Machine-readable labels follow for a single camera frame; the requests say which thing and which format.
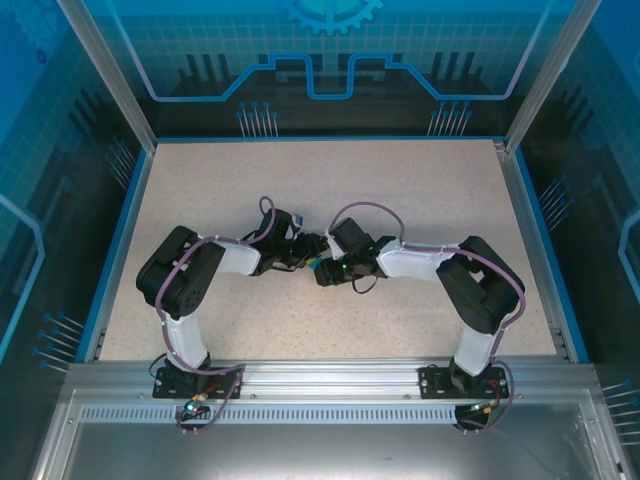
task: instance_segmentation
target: beige work surface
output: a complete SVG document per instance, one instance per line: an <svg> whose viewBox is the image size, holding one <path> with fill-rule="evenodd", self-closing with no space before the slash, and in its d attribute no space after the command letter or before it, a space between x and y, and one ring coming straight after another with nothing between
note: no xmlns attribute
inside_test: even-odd
<svg viewBox="0 0 640 480"><path fill-rule="evenodd" d="M490 140L368 140L160 144L104 341L102 360L151 359L164 351L155 312L136 274L176 225L242 237L258 227L258 199L322 232L338 210L370 200L405 221L406 241L483 237L520 275L527 310L500 353L554 354L531 266ZM387 213L349 212L374 238L397 235ZM218 275L198 310L219 359L452 355L463 328L441 285L380 280L367 295L322 288L310 269L261 277Z"/></svg>

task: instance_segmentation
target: transparent enclosure wall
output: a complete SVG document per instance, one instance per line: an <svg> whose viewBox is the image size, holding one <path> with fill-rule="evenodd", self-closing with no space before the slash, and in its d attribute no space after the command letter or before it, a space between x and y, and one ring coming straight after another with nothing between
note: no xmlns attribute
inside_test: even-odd
<svg viewBox="0 0 640 480"><path fill-rule="evenodd" d="M55 2L0 0L0 99L0 478L22 479L140 145Z"/></svg>
<svg viewBox="0 0 640 480"><path fill-rule="evenodd" d="M540 219L605 387L625 378L640 386L638 25L639 2L603 0L522 145ZM639 430L640 415L616 418L630 423L621 433ZM638 461L638 447L629 448Z"/></svg>
<svg viewBox="0 0 640 480"><path fill-rule="evenodd" d="M302 420L301 425L221 424L183 438L169 424L82 424L63 479L596 480L578 417L573 405L516 406L499 433L481 438L463 436L453 425L305 425ZM153 460L131 453L141 445L153 446Z"/></svg>
<svg viewBox="0 0 640 480"><path fill-rule="evenodd" d="M503 135L574 0L88 0L159 136Z"/></svg>

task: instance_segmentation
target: purple cable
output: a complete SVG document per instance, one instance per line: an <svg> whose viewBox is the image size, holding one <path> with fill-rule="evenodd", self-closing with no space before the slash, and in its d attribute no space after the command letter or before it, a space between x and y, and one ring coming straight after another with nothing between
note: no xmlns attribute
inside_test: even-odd
<svg viewBox="0 0 640 480"><path fill-rule="evenodd" d="M275 219L276 219L276 216L275 216L276 206L273 203L273 200L271 200L271 198L269 198L267 196L263 196L263 197L260 198L260 202L259 202L260 211L263 212L262 202L265 201L265 200L267 202L269 202L269 205L271 207L271 211L274 214L271 215L271 221L269 222L269 225L267 226L267 228L265 229L265 231L261 235L259 235L258 237L254 238L252 240L247 240L247 241L231 239L231 238L226 238L226 237L218 237L218 236L201 238L196 243L191 245L191 247L189 247L189 249L184 253L184 255L182 255L180 260L178 260L176 265L173 267L173 270L171 270L169 275L167 275L167 278L165 279L165 281L162 283L162 286L160 287L160 290L158 291L158 295L156 296L156 301L155 301L154 306L155 306L155 309L156 309L156 313L158 314L158 317L160 318L160 324L162 325L162 338L164 339L164 343L167 346L167 350L171 353L171 355L173 356L173 358L176 361L176 363L178 363L184 370L186 370L188 372L196 373L198 375L209 375L209 376L225 375L227 373L238 371L238 375L236 376L236 380L235 380L234 384L232 385L231 389L229 390L230 393L227 394L227 397L225 398L224 402L222 403L220 409L218 410L216 415L213 417L212 421L209 422L208 424L206 424L204 427L200 428L200 431L205 430L209 426L213 425L213 423L220 417L220 415L222 414L222 411L224 410L224 407L229 402L229 399L231 398L231 395L233 394L233 391L239 385L240 380L242 378L242 374L244 373L244 371L245 371L247 366L246 366L246 364L238 364L238 365L235 365L233 367L221 368L221 369L218 369L218 370L198 370L197 368L193 368L190 365L188 365L180 356L177 355L177 353L176 353L176 351L175 351L175 349L173 347L173 344L171 343L171 338L169 337L169 328L167 327L167 315L162 310L162 297L164 297L164 294L166 293L167 288L169 288L169 285L175 279L175 277L178 274L178 272L180 271L180 269L184 266L185 263L187 263L187 261L189 261L191 256L195 253L195 251L198 248L200 248L202 245L204 245L205 243L223 241L223 242L229 242L229 243L239 243L239 244L244 244L244 245L251 245L252 243L259 242L260 240L265 238L269 234L271 229L273 228L273 224L275 223ZM180 427L182 425L182 422L180 421L181 415L182 415L182 412L179 412L178 413L178 417L177 417L177 421L176 421L176 425L178 427Z"/></svg>
<svg viewBox="0 0 640 480"><path fill-rule="evenodd" d="M218 421L218 419L222 415L222 412L226 408L227 403L229 403L229 400L231 400L231 396L233 395L233 392L240 385L240 382L242 381L242 373L244 373L244 368L243 368L242 372L239 372L236 375L236 378L233 381L233 384L231 384L231 388L227 392L227 395L224 397L224 401L222 402L222 405L220 405L220 408L218 409L216 414L213 416L213 418L208 423L204 424L202 427L200 427L200 428L194 427L193 428L193 433L195 435L197 435L200 432L204 432L208 428L211 428L211 426ZM183 413L184 413L184 410L182 410L182 411L180 411L180 412L178 412L176 414L176 427L181 428L183 431L186 432L187 430L185 429L184 423L182 422L182 414Z"/></svg>
<svg viewBox="0 0 640 480"><path fill-rule="evenodd" d="M393 210L391 210L389 207L386 207L380 203L376 203L376 202L353 202L350 203L349 205L347 205L346 207L343 207L337 214L335 217L333 217L333 220L331 220L331 225L329 225L329 230L333 230L333 227L336 226L336 222L338 221L338 219L340 218L340 215L342 215L344 212L346 212L347 210L349 210L350 208L353 207L359 207L359 206L369 206L369 207L376 207L379 208L381 210L384 210L385 212L387 212L389 215L391 215L393 218L396 219L396 221L398 222L398 224L400 225L400 235L398 235L398 240L400 240L400 243L404 242L404 222L402 221L402 219L400 218L400 215L398 215L396 212L394 212Z"/></svg>
<svg viewBox="0 0 640 480"><path fill-rule="evenodd" d="M509 411L511 410L511 407L513 406L513 398L516 395L516 380L515 380L515 377L513 376L513 370L511 370L511 367L507 365L505 362L503 362L502 360L495 360L493 363L494 365L502 365L504 369L507 371L507 375L509 375L509 382L511 383L511 392L510 392L511 394L509 395L509 400L507 400L507 405L504 407L504 410L502 411L498 419L489 426L482 425L481 423L474 422L472 420L461 420L461 422L466 422L470 425L475 425L476 427L477 426L482 427L481 430L483 432L490 432L492 430L495 430L498 427L498 425L500 425L504 421L505 417L507 416L507 413L509 413Z"/></svg>

